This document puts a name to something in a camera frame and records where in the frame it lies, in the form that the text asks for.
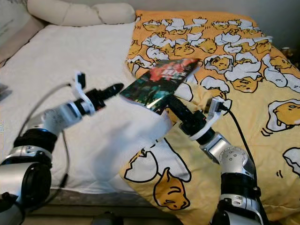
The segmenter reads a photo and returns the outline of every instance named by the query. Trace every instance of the black cable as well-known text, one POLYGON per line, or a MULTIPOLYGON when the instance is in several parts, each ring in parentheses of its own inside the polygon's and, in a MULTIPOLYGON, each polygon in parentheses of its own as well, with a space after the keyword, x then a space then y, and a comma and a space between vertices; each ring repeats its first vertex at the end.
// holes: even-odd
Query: black cable
POLYGON ((64 131, 62 131, 62 139, 63 139, 63 142, 64 142, 64 146, 65 146, 65 150, 66 150, 66 156, 67 156, 67 167, 66 167, 66 171, 64 173, 64 176, 62 177, 62 179, 60 181, 60 185, 59 185, 58 189, 55 191, 55 193, 51 197, 49 197, 46 201, 44 201, 43 203, 41 203, 38 206, 31 209, 30 210, 31 212, 35 211, 35 210, 38 210, 38 209, 46 206, 47 204, 49 204, 54 198, 56 198, 59 195, 61 190, 66 186, 68 176, 69 176, 68 173, 69 173, 69 170, 70 170, 70 154, 69 154, 69 150, 68 150, 66 134, 65 134, 64 131))
MULTIPOLYGON (((26 117, 24 123, 22 124, 22 127, 19 131, 18 136, 21 136, 26 124, 28 123, 28 121, 31 119, 32 115, 34 114, 34 112, 51 96, 53 95, 55 92, 59 91, 60 89, 64 88, 64 87, 71 87, 71 84, 69 83, 64 83, 61 85, 58 85, 57 87, 53 88, 52 90, 50 90, 47 94, 45 94, 39 101, 38 103, 33 107, 33 109, 30 111, 30 113, 28 114, 28 116, 26 117)), ((66 150, 66 155, 67 155, 67 167, 66 167, 66 171, 64 173, 64 176, 62 177, 61 181, 60 181, 60 185, 59 188, 56 190, 56 192, 50 197, 48 198, 45 202, 39 204, 38 206, 34 207, 33 209, 31 209, 30 211, 34 211, 37 209, 40 209, 41 207, 47 205, 49 202, 51 202, 55 197, 57 197, 57 195, 61 192, 61 189, 65 187, 66 182, 68 180, 68 172, 70 170, 70 154, 68 151, 68 145, 67 145, 67 141, 66 141, 66 135, 65 132, 62 131, 62 138, 63 138, 63 142, 64 142, 64 146, 65 146, 65 150, 66 150)))
MULTIPOLYGON (((247 151, 247 153, 248 153, 250 159, 251 159, 252 162, 253 162, 253 166, 254 166, 254 180, 255 180, 255 186, 257 187, 257 173, 256 173, 256 166, 255 166, 255 163, 254 163, 254 160, 253 160, 251 151, 250 151, 250 149, 249 149, 249 147, 248 147, 248 144, 247 144, 247 142, 246 142, 246 139, 245 139, 245 137, 244 137, 244 135, 243 135, 242 129, 240 128, 240 125, 239 125, 239 123, 238 123, 238 120, 237 120, 236 117, 234 116, 233 112, 231 112, 231 110, 228 109, 227 107, 225 107, 224 105, 221 105, 220 109, 222 109, 222 110, 224 110, 224 111, 227 111, 227 112, 231 115, 231 117, 232 117, 232 119, 233 119, 233 121, 234 121, 234 123, 235 123, 235 125, 236 125, 236 127, 237 127, 237 129, 238 129, 238 131, 239 131, 240 137, 241 137, 241 139, 242 139, 242 141, 243 141, 243 143, 244 143, 244 145, 245 145, 246 151, 247 151)), ((260 210, 260 213, 261 213, 261 216, 262 216, 263 224, 264 224, 264 225, 270 224, 270 223, 269 223, 269 220, 268 220, 268 217, 267 217, 267 214, 266 214, 265 210, 263 209, 263 204, 262 204, 262 201, 260 200, 260 196, 258 196, 258 197, 256 198, 256 200, 258 201, 259 207, 260 207, 260 209, 261 209, 261 210, 260 210)))
POLYGON ((61 85, 58 85, 57 87, 53 88, 52 90, 50 90, 47 94, 45 94, 38 102, 37 104, 33 107, 33 109, 31 110, 31 112, 28 114, 28 116, 26 117, 24 123, 22 124, 22 127, 18 133, 18 136, 21 136, 26 124, 28 123, 28 121, 31 119, 32 115, 34 114, 34 112, 44 103, 44 101, 46 101, 51 95, 53 95, 55 92, 57 92, 58 90, 64 88, 64 87, 71 87, 71 84, 69 83, 63 83, 61 85))
POLYGON ((222 105, 222 106, 221 106, 221 109, 227 111, 227 112, 231 115, 231 117, 232 117, 232 119, 233 119, 233 121, 234 121, 234 123, 235 123, 235 125, 236 125, 236 127, 237 127, 237 129, 238 129, 238 131, 239 131, 240 137, 241 137, 241 139, 242 139, 242 141, 243 141, 243 143, 244 143, 244 146, 245 146, 245 148, 246 148, 246 151, 247 151, 247 153, 248 153, 250 159, 251 159, 252 162, 253 162, 253 165, 254 165, 254 179, 255 179, 255 184, 257 185, 257 175, 256 175, 256 166, 255 166, 255 162, 254 162, 254 159, 253 159, 253 157, 252 157, 251 151, 250 151, 250 149, 249 149, 249 147, 248 147, 248 144, 247 144, 247 142, 246 142, 246 139, 245 139, 245 137, 244 137, 244 135, 243 135, 242 129, 240 128, 239 122, 238 122, 238 120, 236 119, 236 117, 235 117, 235 115, 233 114, 233 112, 231 112, 231 110, 228 109, 226 106, 222 105))

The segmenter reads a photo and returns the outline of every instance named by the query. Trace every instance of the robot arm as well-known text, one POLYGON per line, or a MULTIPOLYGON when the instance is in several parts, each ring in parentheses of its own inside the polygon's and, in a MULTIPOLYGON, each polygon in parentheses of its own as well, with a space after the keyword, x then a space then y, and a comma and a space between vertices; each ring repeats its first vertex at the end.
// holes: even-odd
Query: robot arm
MULTIPOLYGON (((85 86, 84 81, 83 77, 81 86, 85 86)), ((104 100, 122 88, 119 83, 104 91, 78 91, 76 101, 46 110, 28 122, 26 132, 16 138, 10 154, 0 164, 0 224, 21 224, 27 212, 46 200, 51 186, 52 152, 59 134, 84 115, 105 107, 104 100)))
POLYGON ((211 129, 221 115, 221 105, 212 99, 207 121, 202 112, 191 113, 176 97, 171 96, 168 101, 168 107, 182 121, 183 132, 196 140, 213 162, 221 165, 221 196, 211 224, 267 225, 254 163, 245 150, 232 146, 211 129))

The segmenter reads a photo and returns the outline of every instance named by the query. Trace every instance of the cartoon print blanket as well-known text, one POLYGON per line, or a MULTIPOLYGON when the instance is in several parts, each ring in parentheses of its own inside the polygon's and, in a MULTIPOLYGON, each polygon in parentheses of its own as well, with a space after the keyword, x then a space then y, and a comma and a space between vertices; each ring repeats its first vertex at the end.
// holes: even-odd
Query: cartoon print blanket
MULTIPOLYGON (((269 219, 300 212, 300 72, 249 17, 137 11, 129 71, 140 77, 159 60, 181 58, 202 60, 200 70, 183 83, 182 101, 195 110, 208 96, 222 98, 236 115, 255 159, 269 219)), ((244 148, 229 115, 213 129, 244 148)), ((150 203, 187 225, 208 224, 218 203, 219 166, 178 124, 133 156, 120 174, 150 203)))

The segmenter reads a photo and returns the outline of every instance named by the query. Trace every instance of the white mattress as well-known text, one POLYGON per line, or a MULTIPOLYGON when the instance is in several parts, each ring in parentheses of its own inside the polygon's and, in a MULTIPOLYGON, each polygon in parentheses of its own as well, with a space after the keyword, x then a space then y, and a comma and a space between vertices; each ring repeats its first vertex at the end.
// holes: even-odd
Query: white mattress
MULTIPOLYGON (((12 90, 0 102, 0 119, 4 120, 1 161, 35 103, 51 88, 71 81, 75 70, 86 73, 86 90, 132 82, 123 65, 133 28, 134 23, 81 28, 50 25, 0 69, 1 82, 12 90)), ((39 111, 67 100, 74 100, 68 88, 52 96, 39 111)), ((118 175, 120 167, 171 128, 165 114, 159 116, 120 96, 106 104, 93 117, 86 116, 66 130, 71 156, 68 190, 92 194, 133 191, 118 175)), ((52 185, 56 186, 66 166, 61 136, 52 162, 52 185)))

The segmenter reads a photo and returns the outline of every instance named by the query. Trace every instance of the floor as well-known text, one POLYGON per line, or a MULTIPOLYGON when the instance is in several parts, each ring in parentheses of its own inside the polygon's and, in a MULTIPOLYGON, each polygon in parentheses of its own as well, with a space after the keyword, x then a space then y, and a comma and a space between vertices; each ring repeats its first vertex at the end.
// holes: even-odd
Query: floor
MULTIPOLYGON (((27 217, 23 225, 90 225, 92 220, 93 220, 92 217, 34 216, 34 217, 27 217)), ((124 225, 181 225, 181 224, 182 223, 177 220, 146 219, 146 218, 124 219, 124 225)))

